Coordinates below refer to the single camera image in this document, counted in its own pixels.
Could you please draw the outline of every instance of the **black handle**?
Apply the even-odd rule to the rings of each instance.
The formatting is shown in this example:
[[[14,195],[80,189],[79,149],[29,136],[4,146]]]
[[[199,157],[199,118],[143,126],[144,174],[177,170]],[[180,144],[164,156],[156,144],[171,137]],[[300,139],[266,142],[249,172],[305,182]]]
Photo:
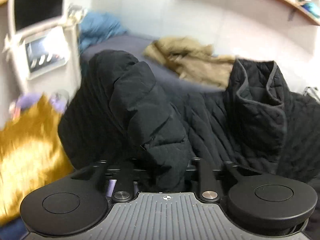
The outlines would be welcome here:
[[[117,180],[111,197],[114,203],[128,202],[134,198],[133,168],[133,163],[125,162],[119,173],[113,177]]]
[[[108,166],[106,163],[99,163],[99,166],[95,168],[94,174],[90,178],[90,182],[100,192],[104,192],[105,186],[105,172]]]
[[[201,158],[193,158],[192,164],[198,169],[198,197],[204,202],[219,202],[220,186],[209,164]]]
[[[225,162],[225,166],[227,170],[232,174],[232,176],[240,182],[245,178],[245,176],[242,176],[240,172],[237,170],[238,165],[233,162]]]

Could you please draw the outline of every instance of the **blue pillow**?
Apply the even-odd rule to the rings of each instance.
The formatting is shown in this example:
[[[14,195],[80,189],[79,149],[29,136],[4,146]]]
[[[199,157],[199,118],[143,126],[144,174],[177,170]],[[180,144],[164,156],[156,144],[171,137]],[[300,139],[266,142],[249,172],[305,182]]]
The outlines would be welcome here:
[[[120,21],[109,13],[90,11],[80,23],[79,51],[126,32]]]

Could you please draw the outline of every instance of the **black puffer jacket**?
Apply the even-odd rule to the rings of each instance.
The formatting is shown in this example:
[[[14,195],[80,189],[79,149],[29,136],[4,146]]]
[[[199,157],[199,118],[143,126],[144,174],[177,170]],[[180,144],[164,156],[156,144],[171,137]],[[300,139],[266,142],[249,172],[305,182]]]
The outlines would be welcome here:
[[[238,59],[226,91],[183,94],[157,84],[132,55],[103,51],[90,61],[59,136],[75,168],[143,159],[163,191],[181,190],[188,160],[199,156],[213,168],[231,160],[320,192],[320,105],[290,92],[275,62]],[[310,230],[318,215],[319,207]]]

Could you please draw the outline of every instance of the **gray grip pad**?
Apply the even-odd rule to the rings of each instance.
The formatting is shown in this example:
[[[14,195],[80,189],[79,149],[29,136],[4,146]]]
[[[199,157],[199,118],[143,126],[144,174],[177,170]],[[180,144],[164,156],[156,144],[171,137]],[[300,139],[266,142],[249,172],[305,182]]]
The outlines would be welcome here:
[[[94,228],[75,236],[47,238],[30,233],[25,240],[271,240],[237,228],[217,204],[198,201],[193,193],[140,193],[115,204]],[[274,237],[308,240],[303,233]]]

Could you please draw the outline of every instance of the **mattress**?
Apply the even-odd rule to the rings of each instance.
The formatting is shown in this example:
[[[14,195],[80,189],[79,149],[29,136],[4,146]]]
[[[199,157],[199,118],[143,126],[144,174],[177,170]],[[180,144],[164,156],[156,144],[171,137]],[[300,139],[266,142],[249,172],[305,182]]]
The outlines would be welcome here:
[[[143,38],[132,35],[121,35],[110,38],[100,44],[87,48],[81,55],[82,67],[88,66],[89,60],[97,53],[105,49],[123,50],[134,55],[139,61],[145,61],[156,80],[162,87],[185,92],[217,92],[221,91],[216,86],[202,85],[179,79],[178,75],[157,62],[143,56],[144,49],[153,41],[151,38]]]

